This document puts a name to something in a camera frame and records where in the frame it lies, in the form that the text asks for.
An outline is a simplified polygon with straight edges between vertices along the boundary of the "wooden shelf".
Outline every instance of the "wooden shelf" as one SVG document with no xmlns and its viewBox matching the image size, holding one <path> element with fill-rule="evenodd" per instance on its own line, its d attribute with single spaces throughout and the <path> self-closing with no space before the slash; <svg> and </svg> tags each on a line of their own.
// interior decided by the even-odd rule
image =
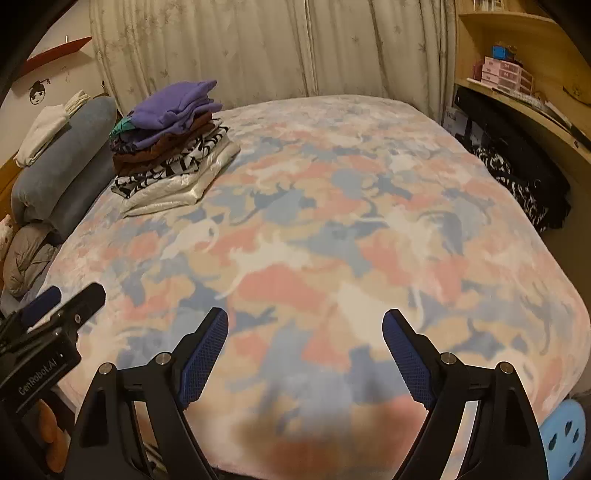
<svg viewBox="0 0 591 480">
<path fill-rule="evenodd" d="M 33 70 L 36 70 L 39 67 L 44 66 L 45 64 L 51 61 L 60 59 L 62 57 L 65 57 L 66 55 L 79 51 L 90 40 L 92 40 L 92 37 L 80 38 L 78 40 L 70 41 L 68 43 L 58 45 L 55 48 L 43 51 L 39 55 L 35 55 L 34 57 L 28 59 L 25 62 L 21 70 L 18 72 L 17 78 L 15 80 L 25 76 L 27 73 L 32 72 Z"/>
<path fill-rule="evenodd" d="M 513 98 L 510 98 L 507 95 L 494 92 L 489 88 L 476 85 L 472 82 L 468 82 L 466 79 L 456 79 L 456 84 L 474 90 L 475 92 L 482 93 L 483 95 L 497 100 L 498 102 L 521 113 L 522 115 L 525 115 L 527 118 L 533 120 L 536 124 L 539 124 L 541 127 L 546 129 L 548 133 L 562 140 L 574 151 L 574 153 L 583 157 L 584 160 L 591 166 L 591 152 L 589 150 L 587 150 L 584 146 L 577 142 L 576 139 L 564 128 L 559 127 L 552 120 L 545 117 L 541 113 L 536 112 L 525 103 L 513 100 Z"/>
<path fill-rule="evenodd" d="M 568 35 L 554 20 L 540 15 L 522 12 L 470 12 L 459 14 L 463 22 L 484 28 L 502 31 L 516 31 L 542 38 L 569 41 Z"/>
<path fill-rule="evenodd" d="M 501 12 L 484 12 L 489 13 L 526 13 L 548 18 L 548 15 L 539 6 L 537 0 L 504 0 L 505 10 Z M 456 0 L 456 11 L 458 15 L 474 13 L 474 0 Z"/>
</svg>

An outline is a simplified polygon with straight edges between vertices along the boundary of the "bed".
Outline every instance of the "bed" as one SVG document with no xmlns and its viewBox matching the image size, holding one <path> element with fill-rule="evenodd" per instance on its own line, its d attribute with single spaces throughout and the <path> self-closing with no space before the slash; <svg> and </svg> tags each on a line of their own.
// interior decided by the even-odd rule
<svg viewBox="0 0 591 480">
<path fill-rule="evenodd" d="M 242 151 L 200 203 L 121 218 L 106 191 L 51 265 L 44 288 L 64 299 L 92 281 L 107 295 L 61 383 L 77 406 L 100 364 L 171 351 L 213 306 L 230 332 L 186 416 L 229 472 L 392 478 L 426 411 L 382 338 L 391 308 L 467 364 L 511 362 L 538 422 L 564 399 L 589 358 L 585 306 L 509 192 L 440 126 L 363 96 L 222 117 Z"/>
</svg>

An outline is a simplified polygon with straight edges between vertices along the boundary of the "wall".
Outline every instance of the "wall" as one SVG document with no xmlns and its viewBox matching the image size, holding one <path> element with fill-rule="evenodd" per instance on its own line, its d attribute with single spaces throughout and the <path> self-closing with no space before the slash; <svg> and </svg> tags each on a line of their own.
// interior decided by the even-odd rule
<svg viewBox="0 0 591 480">
<path fill-rule="evenodd" d="M 57 47 L 66 40 L 90 36 L 89 0 L 78 0 L 45 34 L 31 56 Z M 43 107 L 66 103 L 72 95 L 84 90 L 95 96 L 103 92 L 99 71 L 96 67 L 92 42 L 79 52 L 44 65 L 18 79 L 11 87 L 0 107 L 0 165 L 20 147 L 33 120 Z M 31 104 L 29 91 L 36 80 L 49 79 L 43 83 L 45 98 L 38 105 Z"/>
</svg>

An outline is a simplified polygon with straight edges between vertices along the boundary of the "green fabric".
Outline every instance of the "green fabric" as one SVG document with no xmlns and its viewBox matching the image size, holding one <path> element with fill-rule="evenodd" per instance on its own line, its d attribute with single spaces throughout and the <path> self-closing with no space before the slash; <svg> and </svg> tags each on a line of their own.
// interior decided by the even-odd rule
<svg viewBox="0 0 591 480">
<path fill-rule="evenodd" d="M 135 125 L 131 122 L 130 116 L 122 118 L 121 121 L 115 125 L 114 129 L 111 130 L 111 137 L 121 135 L 123 132 L 127 132 L 128 130 L 135 130 Z"/>
</svg>

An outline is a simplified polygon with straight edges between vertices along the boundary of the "pillow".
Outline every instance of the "pillow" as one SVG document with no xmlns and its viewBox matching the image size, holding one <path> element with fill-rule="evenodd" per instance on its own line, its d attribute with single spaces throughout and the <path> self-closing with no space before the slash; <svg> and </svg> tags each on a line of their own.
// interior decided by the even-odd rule
<svg viewBox="0 0 591 480">
<path fill-rule="evenodd" d="M 113 154 L 107 141 L 70 183 L 47 220 L 60 237 L 60 243 L 72 234 L 93 202 L 114 178 Z"/>
<path fill-rule="evenodd" d="M 22 297 L 57 253 L 57 248 L 44 244 L 51 225 L 32 223 L 14 236 L 4 262 L 4 284 L 15 297 Z"/>
<path fill-rule="evenodd" d="M 54 258 L 57 256 L 60 248 L 61 246 L 56 247 Z M 8 289 L 4 287 L 2 289 L 2 294 L 0 294 L 0 313 L 2 313 L 4 317 L 8 317 L 12 312 L 29 305 L 33 300 L 35 300 L 41 291 L 41 287 L 43 286 L 43 282 L 45 282 L 50 267 L 51 262 L 45 266 L 41 275 L 35 279 L 33 285 L 31 285 L 31 288 L 29 288 L 29 291 L 25 293 L 24 297 L 21 299 L 16 299 L 10 295 Z"/>
<path fill-rule="evenodd" d="M 16 223 L 49 218 L 70 183 L 109 138 L 116 116 L 115 100 L 107 96 L 78 110 L 47 150 L 18 176 L 11 196 Z"/>
<path fill-rule="evenodd" d="M 10 215 L 6 215 L 4 220 L 0 222 L 0 261 L 4 260 L 8 252 L 8 247 L 12 242 L 14 236 L 14 225 Z"/>
</svg>

